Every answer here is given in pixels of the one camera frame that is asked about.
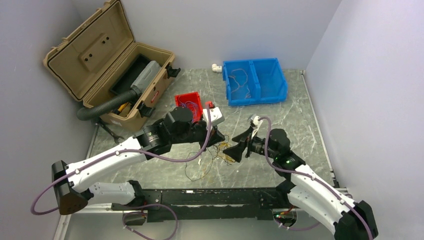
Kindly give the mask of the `red plastic bin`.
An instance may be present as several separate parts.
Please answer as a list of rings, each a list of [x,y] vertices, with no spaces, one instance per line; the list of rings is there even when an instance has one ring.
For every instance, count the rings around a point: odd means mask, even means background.
[[[177,107],[184,107],[191,110],[193,122],[198,122],[202,118],[203,106],[197,91],[175,95],[174,100]]]

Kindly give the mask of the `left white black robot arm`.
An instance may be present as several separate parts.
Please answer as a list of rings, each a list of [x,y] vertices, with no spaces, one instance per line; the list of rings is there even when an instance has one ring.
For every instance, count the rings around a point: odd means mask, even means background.
[[[198,143],[201,151],[223,142],[218,124],[225,117],[218,107],[202,110],[202,118],[193,120],[191,110],[176,107],[151,125],[115,147],[78,162],[55,162],[52,168],[53,189],[61,215],[76,213],[88,205],[116,203],[131,210],[146,203],[140,183],[102,183],[106,174],[136,163],[156,158],[171,151],[175,144]]]

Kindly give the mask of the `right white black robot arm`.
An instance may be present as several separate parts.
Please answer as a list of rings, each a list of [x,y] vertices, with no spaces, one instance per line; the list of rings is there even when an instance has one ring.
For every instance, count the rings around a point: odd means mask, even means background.
[[[372,207],[364,200],[347,197],[319,177],[291,150],[283,129],[270,130],[265,139],[254,136],[250,127],[232,140],[237,144],[223,152],[236,162],[250,153],[272,159],[275,171],[285,179],[276,187],[275,200],[280,207],[299,207],[325,226],[336,240],[373,240],[379,235]]]

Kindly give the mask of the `white pipe elbow fitting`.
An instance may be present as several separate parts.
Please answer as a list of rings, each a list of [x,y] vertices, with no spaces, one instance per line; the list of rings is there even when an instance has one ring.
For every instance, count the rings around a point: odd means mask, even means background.
[[[223,67],[222,67],[221,65],[217,65],[216,63],[213,63],[213,64],[211,65],[211,70],[212,70],[214,73],[222,73],[222,71],[223,71]]]

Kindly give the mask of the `blue divided plastic bin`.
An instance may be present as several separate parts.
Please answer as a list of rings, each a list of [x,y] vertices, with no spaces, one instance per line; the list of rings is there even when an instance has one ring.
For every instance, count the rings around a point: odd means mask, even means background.
[[[222,78],[230,107],[275,104],[288,96],[288,83],[277,58],[224,61]]]

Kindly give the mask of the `grey canister in toolbox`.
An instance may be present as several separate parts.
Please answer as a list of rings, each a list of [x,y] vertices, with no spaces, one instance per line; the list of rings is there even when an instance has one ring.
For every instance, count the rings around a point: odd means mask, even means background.
[[[130,89],[133,90],[138,97],[140,97],[150,83],[155,79],[161,68],[162,67],[157,61],[150,61],[144,70],[136,77],[134,82],[131,84]]]

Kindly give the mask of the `black metal wrench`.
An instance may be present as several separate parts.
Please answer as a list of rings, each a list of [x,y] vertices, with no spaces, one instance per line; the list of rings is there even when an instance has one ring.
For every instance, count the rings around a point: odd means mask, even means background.
[[[106,133],[108,133],[113,138],[116,144],[120,144],[125,140],[122,136],[119,136],[115,132],[113,132],[101,119],[99,119],[95,124],[102,128],[104,131],[106,131]]]

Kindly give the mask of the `tan open toolbox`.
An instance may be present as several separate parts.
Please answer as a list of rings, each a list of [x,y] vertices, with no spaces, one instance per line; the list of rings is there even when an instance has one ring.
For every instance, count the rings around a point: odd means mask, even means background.
[[[106,123],[137,132],[147,121],[140,108],[154,108],[179,71],[172,67],[172,51],[135,41],[121,1],[106,1],[53,47],[43,64],[76,101],[92,108],[114,96],[112,86],[139,56],[156,61],[160,70],[132,106],[101,116]]]

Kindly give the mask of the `black aluminium base frame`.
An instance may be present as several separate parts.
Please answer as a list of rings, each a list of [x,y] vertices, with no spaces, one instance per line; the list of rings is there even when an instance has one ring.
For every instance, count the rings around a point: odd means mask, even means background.
[[[144,189],[141,202],[147,222],[178,220],[272,220],[273,213],[291,207],[274,187]]]

